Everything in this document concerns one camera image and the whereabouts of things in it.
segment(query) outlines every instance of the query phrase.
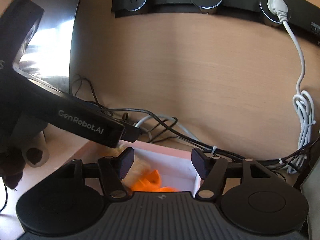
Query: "white logo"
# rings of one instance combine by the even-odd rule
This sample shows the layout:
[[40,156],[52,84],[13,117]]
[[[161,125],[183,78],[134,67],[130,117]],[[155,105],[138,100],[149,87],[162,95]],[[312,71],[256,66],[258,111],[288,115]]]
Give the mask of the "white logo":
[[159,195],[158,198],[160,198],[161,200],[164,200],[167,196],[166,195]]
[[76,116],[73,117],[71,115],[65,114],[63,110],[59,110],[58,115],[63,117],[64,119],[68,119],[71,122],[75,122],[76,124],[81,125],[82,127],[86,127],[88,129],[95,131],[95,132],[98,132],[100,134],[103,133],[103,128],[102,129],[100,127],[95,128],[94,124],[89,124],[86,121],[82,121]]

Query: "shiny reflective surface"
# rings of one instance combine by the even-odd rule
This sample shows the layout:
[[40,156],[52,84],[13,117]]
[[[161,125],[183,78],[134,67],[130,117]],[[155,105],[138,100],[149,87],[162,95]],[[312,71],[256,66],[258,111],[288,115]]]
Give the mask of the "shiny reflective surface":
[[19,68],[68,92],[73,25],[79,0],[33,0],[44,9]]

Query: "wood grain surface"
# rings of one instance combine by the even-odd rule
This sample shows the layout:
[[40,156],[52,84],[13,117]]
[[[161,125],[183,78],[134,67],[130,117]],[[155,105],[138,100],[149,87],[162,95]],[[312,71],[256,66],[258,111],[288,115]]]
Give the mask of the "wood grain surface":
[[[308,1],[320,7],[320,0]],[[89,78],[101,103],[176,116],[202,141],[257,159],[296,150],[292,96],[300,61],[287,33],[219,15],[115,19],[111,2],[81,0],[71,50],[70,76]],[[319,120],[320,47],[299,42],[307,66],[302,89]],[[79,96],[92,99],[88,86]]]

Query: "ribbed gray panel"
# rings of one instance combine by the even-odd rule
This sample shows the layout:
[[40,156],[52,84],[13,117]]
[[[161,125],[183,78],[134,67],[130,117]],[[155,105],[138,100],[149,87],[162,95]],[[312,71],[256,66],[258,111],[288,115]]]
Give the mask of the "ribbed gray panel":
[[[24,234],[20,240],[53,238]],[[299,233],[265,237],[246,233],[220,215],[212,203],[194,200],[189,192],[135,193],[113,203],[103,217],[81,233],[55,240],[302,240]]]

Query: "orange object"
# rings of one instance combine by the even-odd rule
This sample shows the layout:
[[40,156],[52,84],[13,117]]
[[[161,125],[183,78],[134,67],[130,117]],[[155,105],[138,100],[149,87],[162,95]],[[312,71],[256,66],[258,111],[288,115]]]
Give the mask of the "orange object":
[[145,192],[175,192],[178,191],[171,187],[160,187],[161,177],[157,170],[143,175],[136,183],[131,186],[132,191]]

